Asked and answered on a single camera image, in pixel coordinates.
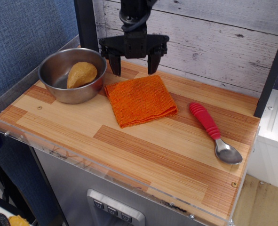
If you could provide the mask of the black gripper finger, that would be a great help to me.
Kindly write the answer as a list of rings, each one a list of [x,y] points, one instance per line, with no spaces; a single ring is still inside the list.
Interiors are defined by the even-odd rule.
[[[114,75],[121,75],[121,59],[120,56],[109,54],[108,55],[109,64]]]
[[[149,54],[148,55],[148,74],[154,74],[159,66],[161,54]]]

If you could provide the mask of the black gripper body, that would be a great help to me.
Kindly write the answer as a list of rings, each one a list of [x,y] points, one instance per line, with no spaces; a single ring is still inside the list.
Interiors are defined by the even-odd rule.
[[[146,55],[160,55],[167,53],[167,35],[130,32],[121,36],[101,38],[102,56],[130,58],[144,58]]]

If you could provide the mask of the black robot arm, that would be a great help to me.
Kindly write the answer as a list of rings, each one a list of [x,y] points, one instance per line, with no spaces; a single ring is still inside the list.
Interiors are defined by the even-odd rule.
[[[147,20],[154,0],[122,0],[119,18],[124,34],[101,38],[101,55],[108,59],[113,74],[121,75],[121,57],[148,58],[148,74],[154,74],[161,58],[167,53],[167,35],[148,34]]]

